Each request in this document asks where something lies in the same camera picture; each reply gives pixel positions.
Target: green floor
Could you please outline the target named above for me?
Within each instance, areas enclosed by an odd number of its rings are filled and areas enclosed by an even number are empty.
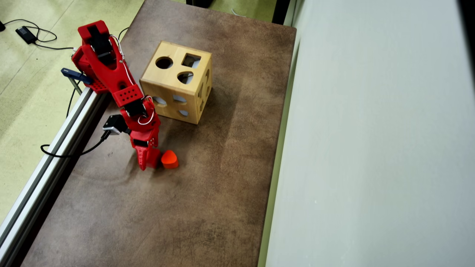
[[[210,9],[271,21],[276,0],[214,0]],[[77,47],[77,27],[104,20],[112,34],[128,27],[143,0],[2,0],[0,20],[27,19],[53,31],[58,39],[47,45]],[[17,21],[0,32],[0,221],[42,157],[66,116],[72,86],[63,67],[75,69],[71,50],[27,45],[15,32],[29,25]],[[40,34],[40,39],[51,35]]]

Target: power adapter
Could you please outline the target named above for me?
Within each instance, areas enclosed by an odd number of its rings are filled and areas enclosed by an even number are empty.
[[[23,40],[25,40],[27,44],[31,44],[34,41],[38,40],[36,36],[32,34],[31,31],[25,26],[16,29],[15,32],[17,32],[18,35],[20,35],[20,37],[23,38]]]

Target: table surface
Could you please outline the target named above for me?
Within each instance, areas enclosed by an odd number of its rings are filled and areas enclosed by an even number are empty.
[[[180,167],[141,171],[128,135],[110,136],[78,160],[23,265],[256,266],[295,33],[145,1],[121,43],[135,80],[161,40],[213,54],[199,125],[160,117]]]

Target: black cable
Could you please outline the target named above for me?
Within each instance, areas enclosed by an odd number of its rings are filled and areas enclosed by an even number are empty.
[[[121,35],[125,30],[127,30],[128,28],[129,28],[129,27],[123,29],[123,30],[119,33],[119,37],[117,38],[117,39],[119,39],[119,41],[120,41],[120,35]]]
[[[48,43],[48,42],[52,42],[52,41],[58,39],[58,36],[57,36],[54,32],[49,31],[49,30],[47,30],[47,29],[42,29],[42,28],[32,27],[32,26],[25,26],[25,27],[27,27],[27,28],[32,28],[32,29],[37,29],[38,32],[36,33],[36,39],[38,39],[38,41],[40,41],[40,42],[42,42],[42,43]],[[54,35],[55,37],[54,37],[53,39],[51,39],[51,40],[48,40],[48,41],[40,40],[40,39],[38,38],[38,34],[39,34],[39,31],[40,31],[40,30],[45,31],[45,32],[49,32],[49,33],[51,33],[52,35]]]
[[[14,19],[14,20],[10,20],[9,22],[4,23],[4,25],[7,25],[7,24],[9,24],[9,23],[11,23],[11,22],[19,21],[19,20],[26,21],[26,22],[31,23],[31,24],[33,24],[33,25],[36,26],[36,27],[32,27],[32,26],[25,26],[25,27],[27,27],[27,28],[32,28],[32,29],[37,29],[37,30],[38,30],[38,32],[36,33],[36,39],[37,39],[39,42],[47,43],[47,42],[52,42],[52,41],[58,39],[58,36],[57,36],[56,34],[54,34],[53,32],[51,32],[51,31],[49,31],[49,30],[47,30],[47,29],[42,29],[42,28],[40,28],[36,23],[31,22],[31,21],[26,20],[26,19]],[[54,35],[55,37],[54,37],[53,39],[47,40],[47,41],[40,40],[40,39],[38,38],[38,35],[39,35],[39,31],[40,31],[40,30],[45,31],[45,32],[49,32],[49,33],[51,33],[52,35]],[[73,48],[52,48],[52,47],[46,47],[46,46],[39,45],[39,44],[37,44],[37,43],[35,43],[35,42],[33,42],[33,44],[35,44],[36,46],[42,47],[42,48],[49,48],[49,49],[53,49],[53,50],[73,49]]]
[[[69,116],[69,109],[71,108],[71,103],[73,102],[73,97],[74,97],[74,92],[76,91],[75,88],[73,88],[73,93],[71,94],[71,98],[69,99],[69,105],[67,105],[67,112],[66,112],[66,118]]]
[[[40,148],[41,148],[41,151],[43,151],[44,154],[46,155],[50,155],[50,156],[53,156],[55,158],[75,158],[75,157],[80,157],[82,155],[85,155],[89,152],[91,152],[92,150],[94,150],[96,147],[98,147],[102,142],[104,142],[105,139],[107,139],[109,137],[109,135],[111,134],[111,131],[105,131],[104,134],[101,136],[101,140],[95,144],[93,147],[91,147],[90,149],[82,152],[82,153],[79,153],[79,154],[72,154],[72,155],[56,155],[56,154],[53,154],[53,153],[50,153],[48,151],[46,151],[44,149],[45,146],[49,146],[49,144],[44,144],[42,145]]]
[[[49,49],[53,49],[53,50],[74,49],[74,48],[51,48],[51,47],[46,47],[46,46],[39,45],[35,42],[33,42],[33,44],[36,45],[36,46],[42,47],[42,48],[49,48]]]

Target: wooden shape sorter box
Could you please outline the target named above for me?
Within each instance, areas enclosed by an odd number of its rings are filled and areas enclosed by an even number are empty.
[[[162,41],[140,85],[158,115],[198,124],[212,88],[211,53]]]

